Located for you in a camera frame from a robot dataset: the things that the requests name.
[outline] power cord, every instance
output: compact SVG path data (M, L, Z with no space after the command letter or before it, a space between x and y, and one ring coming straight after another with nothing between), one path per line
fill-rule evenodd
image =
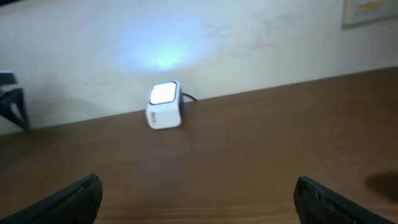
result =
M183 96L186 96L186 97L188 97L188 98L190 98L190 99L193 100L193 101L198 101L198 99L196 99L195 97L189 95L188 93L182 93L182 95L183 95Z

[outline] brown wooden table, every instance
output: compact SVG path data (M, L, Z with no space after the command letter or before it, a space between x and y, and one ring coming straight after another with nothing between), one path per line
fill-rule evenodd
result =
M188 103L175 129L140 111L2 136L0 217L96 172L96 223L299 223L300 175L398 222L397 75Z

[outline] white cube device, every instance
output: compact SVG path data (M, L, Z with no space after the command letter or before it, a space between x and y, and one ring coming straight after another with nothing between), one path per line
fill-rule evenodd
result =
M181 124L184 108L181 85L177 81L159 83L149 93L145 111L153 129L174 128Z

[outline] wall switch plate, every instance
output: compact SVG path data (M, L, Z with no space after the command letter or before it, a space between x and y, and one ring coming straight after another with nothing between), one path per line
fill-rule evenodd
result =
M398 0L346 0L344 24L353 25L392 17Z

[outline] illuminated square screen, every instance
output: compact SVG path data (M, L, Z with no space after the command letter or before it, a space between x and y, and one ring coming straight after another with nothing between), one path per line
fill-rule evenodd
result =
M149 102L153 105L168 103L174 100L177 84L175 82L161 83L153 87Z

